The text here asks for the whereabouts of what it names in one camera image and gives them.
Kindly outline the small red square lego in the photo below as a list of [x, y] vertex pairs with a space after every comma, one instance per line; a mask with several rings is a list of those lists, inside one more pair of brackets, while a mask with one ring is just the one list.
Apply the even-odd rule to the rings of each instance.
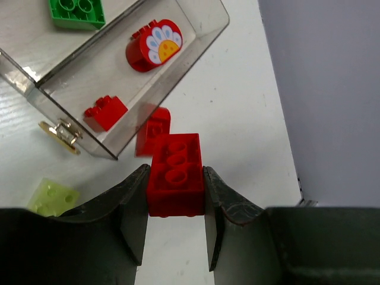
[[98, 98], [94, 106], [84, 112], [83, 121], [96, 133], [107, 132], [127, 111], [117, 96], [106, 95]]

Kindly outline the red sloped lego brick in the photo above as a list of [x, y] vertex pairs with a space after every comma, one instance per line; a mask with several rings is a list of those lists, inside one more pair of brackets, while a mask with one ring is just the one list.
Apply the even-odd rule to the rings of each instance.
[[151, 157], [161, 135], [169, 134], [171, 114], [169, 109], [158, 107], [137, 133], [136, 157]]

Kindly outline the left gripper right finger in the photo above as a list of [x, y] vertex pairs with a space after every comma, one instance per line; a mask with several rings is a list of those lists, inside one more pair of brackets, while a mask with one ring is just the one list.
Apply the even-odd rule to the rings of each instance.
[[203, 169], [208, 267], [216, 284], [378, 284], [379, 210], [263, 209]]

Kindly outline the red long lego brick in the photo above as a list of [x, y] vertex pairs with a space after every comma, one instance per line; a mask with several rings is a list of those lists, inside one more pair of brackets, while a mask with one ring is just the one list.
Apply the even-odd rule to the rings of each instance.
[[152, 217], [204, 215], [204, 177], [197, 133], [166, 134], [158, 139], [146, 194]]

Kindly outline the red rounded flower lego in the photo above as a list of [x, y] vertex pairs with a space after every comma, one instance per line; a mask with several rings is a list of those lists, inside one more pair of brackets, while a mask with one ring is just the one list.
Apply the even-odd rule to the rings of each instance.
[[182, 32], [177, 24], [169, 19], [153, 20], [132, 35], [125, 56], [134, 70], [148, 72], [174, 57], [182, 44]]

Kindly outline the green lego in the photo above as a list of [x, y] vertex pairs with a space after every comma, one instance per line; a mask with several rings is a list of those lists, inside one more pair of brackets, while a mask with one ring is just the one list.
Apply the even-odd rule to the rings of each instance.
[[100, 0], [49, 0], [51, 19], [55, 26], [75, 30], [100, 30], [105, 14]]

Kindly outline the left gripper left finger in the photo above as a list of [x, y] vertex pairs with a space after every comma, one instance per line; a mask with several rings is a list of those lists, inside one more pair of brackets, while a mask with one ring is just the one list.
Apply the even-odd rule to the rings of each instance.
[[121, 183], [59, 217], [1, 210], [2, 284], [134, 284], [147, 231], [141, 165]]

